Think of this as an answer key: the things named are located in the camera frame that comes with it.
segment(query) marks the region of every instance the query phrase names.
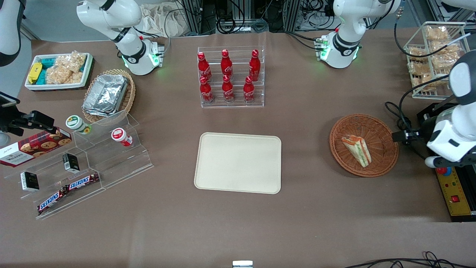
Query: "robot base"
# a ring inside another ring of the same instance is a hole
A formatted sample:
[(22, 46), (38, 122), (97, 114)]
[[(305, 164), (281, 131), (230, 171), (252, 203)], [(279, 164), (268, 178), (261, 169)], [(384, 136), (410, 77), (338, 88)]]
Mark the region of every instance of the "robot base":
[(146, 75), (155, 68), (162, 66), (163, 47), (161, 47), (162, 51), (159, 51), (156, 42), (147, 39), (142, 41), (146, 45), (146, 52), (137, 63), (130, 63), (124, 59), (124, 56), (122, 57), (126, 67), (135, 75)]
[(350, 65), (350, 63), (357, 57), (358, 48), (353, 52), (349, 50), (347, 56), (342, 56), (339, 50), (337, 50), (333, 44), (333, 38), (336, 32), (331, 32), (328, 35), (323, 35), (321, 39), (314, 42), (317, 49), (322, 49), (316, 52), (318, 60), (326, 62), (329, 66), (343, 69)]

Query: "table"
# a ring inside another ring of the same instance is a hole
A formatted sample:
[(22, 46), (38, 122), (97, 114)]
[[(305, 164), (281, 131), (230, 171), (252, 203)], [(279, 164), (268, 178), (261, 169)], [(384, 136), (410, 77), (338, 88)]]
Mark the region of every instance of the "table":
[[(416, 29), (399, 30), (403, 41)], [(323, 32), (308, 33), (320, 36)], [(266, 43), (266, 105), (202, 109), (198, 46)], [(346, 69), (316, 62), (312, 50), (284, 34), (176, 38), (164, 67), (134, 76), (131, 114), (154, 168), (44, 221), (31, 203), (0, 180), (2, 267), (344, 267), (379, 258), (439, 258), (476, 264), (474, 223), (449, 223), (434, 173), (407, 148), (393, 170), (359, 178), (333, 159), (328, 134), (351, 113), (395, 117), (383, 106), (409, 89), (406, 62), (390, 30), (368, 31)], [(33, 41), (32, 53), (78, 50), (96, 59), (93, 77), (122, 68), (114, 43)], [(84, 91), (32, 93), (21, 111), (39, 110), (57, 125), (81, 114)], [(430, 102), (408, 97), (408, 115)], [(196, 189), (199, 137), (204, 132), (276, 135), (282, 141), (282, 188), (276, 195)]]

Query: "cookie box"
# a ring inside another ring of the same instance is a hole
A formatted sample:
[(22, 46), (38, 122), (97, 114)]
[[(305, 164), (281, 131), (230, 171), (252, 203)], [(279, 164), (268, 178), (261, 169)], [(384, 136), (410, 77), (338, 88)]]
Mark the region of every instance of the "cookie box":
[[(28, 76), (27, 79), (25, 80), (25, 87), (28, 88), (31, 91), (35, 92), (40, 92), (40, 91), (62, 91), (62, 90), (76, 90), (76, 89), (84, 89), (83, 87), (86, 85), (88, 82), (89, 74), (92, 70), (92, 64), (93, 64), (93, 57), (89, 53), (84, 53), (86, 54), (86, 61), (84, 64), (84, 70), (83, 70), (83, 76), (81, 77), (81, 81), (79, 83), (73, 83), (73, 84), (46, 84), (46, 85), (36, 85), (36, 84), (31, 84), (28, 81)], [(31, 63), (31, 67), (33, 64), (37, 62), (41, 62), (42, 59), (50, 59), (50, 58), (56, 58), (58, 56), (63, 56), (63, 55), (70, 55), (70, 53), (66, 54), (50, 54), (50, 55), (37, 55), (33, 58), (33, 62)]]
[(71, 135), (56, 127), (56, 134), (42, 131), (0, 151), (0, 164), (19, 166), (71, 142)]

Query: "red bottle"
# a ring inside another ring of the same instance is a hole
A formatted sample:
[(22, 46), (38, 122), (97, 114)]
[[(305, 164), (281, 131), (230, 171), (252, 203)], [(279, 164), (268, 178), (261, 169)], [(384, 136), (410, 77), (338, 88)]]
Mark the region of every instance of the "red bottle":
[(206, 76), (200, 77), (200, 93), (205, 104), (212, 104), (215, 100)]
[(258, 81), (259, 71), (261, 70), (261, 62), (258, 59), (258, 50), (251, 52), (251, 60), (249, 61), (249, 75), (253, 81)]
[(198, 53), (198, 71), (200, 71), (200, 76), (205, 76), (208, 81), (211, 81), (210, 64), (205, 59), (203, 52)]
[(255, 86), (250, 76), (246, 77), (245, 85), (243, 86), (243, 96), (246, 103), (252, 103), (255, 100)]
[(230, 81), (233, 81), (233, 63), (231, 62), (228, 56), (228, 50), (224, 49), (221, 51), (221, 72), (223, 75), (228, 75)]
[(223, 76), (223, 97), (226, 103), (232, 103), (235, 100), (235, 94), (233, 93), (233, 85), (230, 83), (230, 77), (228, 75)]

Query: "sandwich slice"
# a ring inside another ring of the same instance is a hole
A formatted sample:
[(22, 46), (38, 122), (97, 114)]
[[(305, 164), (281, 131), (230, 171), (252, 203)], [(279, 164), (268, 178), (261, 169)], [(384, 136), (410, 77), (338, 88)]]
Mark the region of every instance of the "sandwich slice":
[(366, 167), (372, 162), (364, 138), (355, 135), (347, 135), (346, 137), (342, 137), (342, 142), (362, 167)]

